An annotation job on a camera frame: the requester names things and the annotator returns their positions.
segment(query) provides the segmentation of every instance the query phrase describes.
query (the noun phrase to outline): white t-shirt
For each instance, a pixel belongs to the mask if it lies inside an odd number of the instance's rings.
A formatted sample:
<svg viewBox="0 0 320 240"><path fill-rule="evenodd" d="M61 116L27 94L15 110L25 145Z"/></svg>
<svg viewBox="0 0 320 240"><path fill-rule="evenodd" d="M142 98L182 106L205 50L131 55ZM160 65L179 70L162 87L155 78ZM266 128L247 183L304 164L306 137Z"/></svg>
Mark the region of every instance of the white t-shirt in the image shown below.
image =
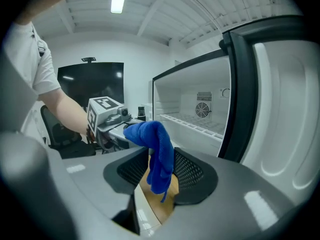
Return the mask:
<svg viewBox="0 0 320 240"><path fill-rule="evenodd" d="M60 88L48 45L38 36L31 22L28 25L13 23L3 49L15 69L38 95ZM25 119L21 132L43 143L31 112Z"/></svg>

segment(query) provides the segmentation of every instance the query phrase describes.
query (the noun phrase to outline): mini fridge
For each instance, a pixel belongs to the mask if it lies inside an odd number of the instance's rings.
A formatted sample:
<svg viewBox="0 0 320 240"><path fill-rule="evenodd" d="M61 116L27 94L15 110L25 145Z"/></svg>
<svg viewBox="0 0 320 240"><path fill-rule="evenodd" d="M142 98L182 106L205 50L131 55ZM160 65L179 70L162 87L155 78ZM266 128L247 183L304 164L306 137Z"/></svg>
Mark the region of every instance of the mini fridge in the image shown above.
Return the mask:
<svg viewBox="0 0 320 240"><path fill-rule="evenodd" d="M301 16L223 33L220 49L153 78L174 147L241 163L296 205L320 175L320 48Z"/></svg>

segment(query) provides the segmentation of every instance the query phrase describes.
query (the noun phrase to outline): blue towel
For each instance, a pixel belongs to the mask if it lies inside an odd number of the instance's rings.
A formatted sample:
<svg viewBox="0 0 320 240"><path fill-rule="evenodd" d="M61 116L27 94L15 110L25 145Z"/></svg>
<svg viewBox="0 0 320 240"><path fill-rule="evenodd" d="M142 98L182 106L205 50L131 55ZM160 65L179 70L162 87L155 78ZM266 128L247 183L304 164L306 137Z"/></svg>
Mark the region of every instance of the blue towel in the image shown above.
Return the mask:
<svg viewBox="0 0 320 240"><path fill-rule="evenodd" d="M163 203L174 171L174 148L165 127L159 121L141 122L129 126L123 134L136 145L155 151L151 155L150 173L146 182L151 185L153 193L164 193Z"/></svg>

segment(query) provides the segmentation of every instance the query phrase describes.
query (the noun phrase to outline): white wall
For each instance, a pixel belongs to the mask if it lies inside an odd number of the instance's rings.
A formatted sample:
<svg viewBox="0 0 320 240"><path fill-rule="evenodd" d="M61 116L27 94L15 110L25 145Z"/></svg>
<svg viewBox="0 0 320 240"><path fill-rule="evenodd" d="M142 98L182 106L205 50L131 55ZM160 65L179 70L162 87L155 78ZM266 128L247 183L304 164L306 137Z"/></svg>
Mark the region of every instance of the white wall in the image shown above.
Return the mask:
<svg viewBox="0 0 320 240"><path fill-rule="evenodd" d="M179 40L172 38L169 41L169 50L170 50L170 59L169 66L170 68L175 67L176 62L183 63L192 58L189 58L187 48L179 42Z"/></svg>
<svg viewBox="0 0 320 240"><path fill-rule="evenodd" d="M219 42L223 37L221 34L211 37L207 40L204 40L200 43L197 43L189 48L187 48L187 56L189 59L199 57L201 55L219 50Z"/></svg>
<svg viewBox="0 0 320 240"><path fill-rule="evenodd" d="M81 58L97 62L124 63L124 102L132 115L148 102L148 82L168 70L169 47L130 34L85 32L45 40L51 50L55 72L58 68L81 64Z"/></svg>

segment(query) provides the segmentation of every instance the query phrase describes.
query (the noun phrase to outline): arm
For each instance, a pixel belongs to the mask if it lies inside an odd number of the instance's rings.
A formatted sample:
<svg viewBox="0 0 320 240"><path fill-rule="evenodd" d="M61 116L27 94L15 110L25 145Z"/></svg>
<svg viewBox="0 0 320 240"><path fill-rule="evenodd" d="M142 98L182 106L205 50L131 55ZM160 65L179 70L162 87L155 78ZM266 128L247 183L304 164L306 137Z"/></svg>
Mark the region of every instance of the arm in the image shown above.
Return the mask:
<svg viewBox="0 0 320 240"><path fill-rule="evenodd" d="M39 98L65 127L87 135L87 113L61 88L41 94Z"/></svg>
<svg viewBox="0 0 320 240"><path fill-rule="evenodd" d="M42 45L45 52L35 74L33 89L65 127L87 135L87 113L61 89L54 71L51 52L46 42L42 41Z"/></svg>

